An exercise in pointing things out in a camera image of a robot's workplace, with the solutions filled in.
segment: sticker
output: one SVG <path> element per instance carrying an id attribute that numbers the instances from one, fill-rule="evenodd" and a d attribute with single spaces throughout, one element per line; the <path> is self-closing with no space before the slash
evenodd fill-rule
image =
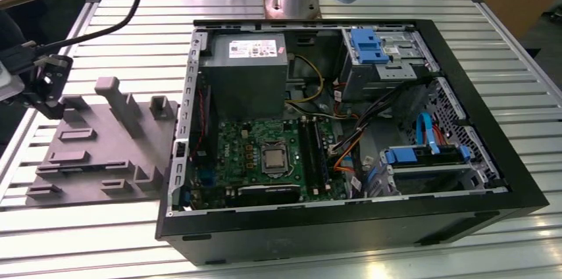
<path id="1" fill-rule="evenodd" d="M 355 178 L 355 176 L 351 178 L 351 184 L 355 187 L 355 189 L 361 191 L 361 181 Z"/>
<path id="2" fill-rule="evenodd" d="M 401 53 L 401 51 L 398 51 L 398 47 L 385 47 L 385 52 L 387 52 L 387 53 Z"/>
<path id="3" fill-rule="evenodd" d="M 342 92 L 339 90 L 334 91 L 334 100 L 339 103 L 342 102 Z"/>
<path id="4" fill-rule="evenodd" d="M 241 59 L 249 57 L 277 57 L 275 40 L 241 40 L 228 45 L 228 57 Z"/>

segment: black hose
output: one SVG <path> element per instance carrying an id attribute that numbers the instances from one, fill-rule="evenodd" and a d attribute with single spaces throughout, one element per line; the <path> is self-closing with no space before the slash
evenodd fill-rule
<path id="1" fill-rule="evenodd" d="M 35 50 L 36 54 L 44 55 L 47 53 L 51 53 L 51 52 L 56 51 L 62 47 L 67 47 L 72 44 L 82 43 L 84 41 L 99 38 L 99 37 L 102 37 L 102 36 L 104 36 L 104 35 L 107 35 L 112 32 L 116 32 L 119 29 L 122 29 L 130 23 L 130 21 L 132 19 L 132 16 L 135 16 L 135 13 L 138 11 L 139 4 L 140 4 L 140 0 L 134 0 L 132 6 L 131 6 L 131 9 L 130 9 L 130 13 L 127 14 L 127 16 L 124 17 L 124 19 L 122 20 L 122 22 L 119 24 L 115 24 L 110 28 L 99 30 L 98 32 L 94 32 L 94 33 L 87 34 L 84 36 L 80 36 L 80 37 L 76 37 L 76 38 L 72 38 L 72 39 L 67 39 L 67 40 L 62 40 L 62 41 L 50 43 L 47 45 L 43 45 L 43 46 L 36 48 L 36 50 Z"/>

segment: black cable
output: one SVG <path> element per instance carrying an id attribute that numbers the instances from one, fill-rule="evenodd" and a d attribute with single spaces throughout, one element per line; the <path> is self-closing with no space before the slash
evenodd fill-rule
<path id="1" fill-rule="evenodd" d="M 355 131 L 353 134 L 339 143 L 337 143 L 333 149 L 339 149 L 346 143 L 351 142 L 361 135 L 366 129 L 369 122 L 374 116 L 382 113 L 393 105 L 394 100 L 398 98 L 401 93 L 409 88 L 427 83 L 433 77 L 421 78 L 409 82 L 402 82 L 391 91 L 382 95 L 369 106 L 363 114 L 361 115 L 358 122 L 355 123 Z"/>
<path id="2" fill-rule="evenodd" d="M 139 4 L 140 4 L 140 0 L 134 0 L 132 6 L 131 6 L 131 9 L 130 9 L 130 13 L 127 14 L 127 16 L 124 17 L 124 19 L 122 20 L 122 22 L 119 24 L 115 24 L 110 28 L 99 30 L 98 32 L 94 32 L 91 34 L 86 34 L 84 36 L 80 36 L 80 37 L 76 37 L 76 38 L 72 38 L 72 39 L 67 39 L 67 40 L 62 40 L 59 42 L 54 42 L 54 43 L 50 43 L 47 45 L 39 46 L 35 50 L 36 54 L 44 55 L 50 52 L 56 51 L 62 47 L 67 47 L 72 44 L 82 43 L 84 41 L 99 38 L 99 37 L 102 37 L 102 36 L 104 36 L 104 35 L 107 35 L 112 32 L 116 32 L 119 29 L 122 29 L 130 23 L 131 18 L 132 18 L 132 16 L 135 16 L 135 13 L 138 11 Z"/>
<path id="3" fill-rule="evenodd" d="M 338 119 L 338 120 L 347 120 L 349 118 L 343 118 L 339 116 L 333 116 L 327 113 L 314 113 L 303 108 L 301 108 L 295 103 L 286 103 L 287 105 L 290 105 L 291 107 L 295 108 L 297 111 L 299 111 L 302 114 L 309 114 L 311 116 L 325 116 L 326 118 L 331 118 L 331 119 Z"/>

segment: red wire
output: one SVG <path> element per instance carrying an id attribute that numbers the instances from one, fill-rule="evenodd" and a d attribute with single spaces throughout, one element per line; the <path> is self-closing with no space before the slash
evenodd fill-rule
<path id="1" fill-rule="evenodd" d="M 199 141 L 196 142 L 194 152 L 191 153 L 191 158 L 194 158 L 194 156 L 195 156 L 195 153 L 199 149 L 199 146 L 202 145 L 203 137 L 204 137 L 203 91 L 199 90 L 198 94 L 199 94 L 199 116 L 200 116 L 200 119 L 202 119 L 202 135 L 199 136 Z"/>
<path id="2" fill-rule="evenodd" d="M 446 143 L 446 137 L 443 136 L 443 133 L 441 133 L 441 129 L 437 125 L 433 125 L 433 129 L 435 131 L 435 134 L 438 135 L 439 144 Z"/>

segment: slotted metal table surface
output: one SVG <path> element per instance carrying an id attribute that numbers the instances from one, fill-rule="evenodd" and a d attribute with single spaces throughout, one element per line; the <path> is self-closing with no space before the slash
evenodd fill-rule
<path id="1" fill-rule="evenodd" d="M 87 3 L 71 36 L 118 23 L 131 3 Z M 154 239 L 156 201 L 24 207 L 24 193 L 58 125 L 28 111 L 0 160 L 0 276 L 562 276 L 562 96 L 487 6 L 471 0 L 359 0 L 351 5 L 322 0 L 321 5 L 325 18 L 435 21 L 550 206 L 449 245 L 196 268 Z M 75 58 L 66 94 L 82 94 L 90 103 L 100 103 L 95 81 L 99 76 L 116 76 L 122 91 L 132 92 L 138 101 L 158 94 L 180 101 L 192 20 L 262 17 L 262 0 L 143 0 L 126 28 L 63 50 Z"/>

